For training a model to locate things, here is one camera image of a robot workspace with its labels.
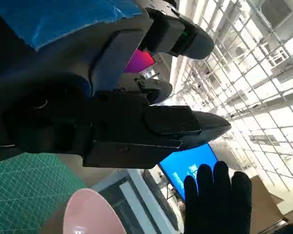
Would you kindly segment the black left hand blue tape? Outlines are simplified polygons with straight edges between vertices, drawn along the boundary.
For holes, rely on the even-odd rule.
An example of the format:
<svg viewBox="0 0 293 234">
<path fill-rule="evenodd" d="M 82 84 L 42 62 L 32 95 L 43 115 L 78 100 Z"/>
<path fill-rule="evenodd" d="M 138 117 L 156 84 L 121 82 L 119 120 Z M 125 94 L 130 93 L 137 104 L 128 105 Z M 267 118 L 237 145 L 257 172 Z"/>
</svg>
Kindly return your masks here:
<svg viewBox="0 0 293 234">
<path fill-rule="evenodd" d="M 162 106 L 171 84 L 140 76 L 135 58 L 213 49 L 168 0 L 0 0 L 0 161 L 55 153 L 149 169 L 218 138 L 227 120 Z"/>
</svg>

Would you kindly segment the black gloved right hand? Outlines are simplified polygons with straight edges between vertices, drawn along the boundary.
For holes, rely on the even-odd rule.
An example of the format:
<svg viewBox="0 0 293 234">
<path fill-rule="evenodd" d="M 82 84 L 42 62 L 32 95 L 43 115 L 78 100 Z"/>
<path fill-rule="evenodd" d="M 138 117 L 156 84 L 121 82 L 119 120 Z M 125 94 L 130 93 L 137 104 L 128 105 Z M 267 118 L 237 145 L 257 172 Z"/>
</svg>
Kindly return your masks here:
<svg viewBox="0 0 293 234">
<path fill-rule="evenodd" d="M 293 222 L 280 212 L 259 177 L 229 175 L 223 161 L 202 164 L 185 188 L 186 234 L 293 234 Z"/>
</svg>

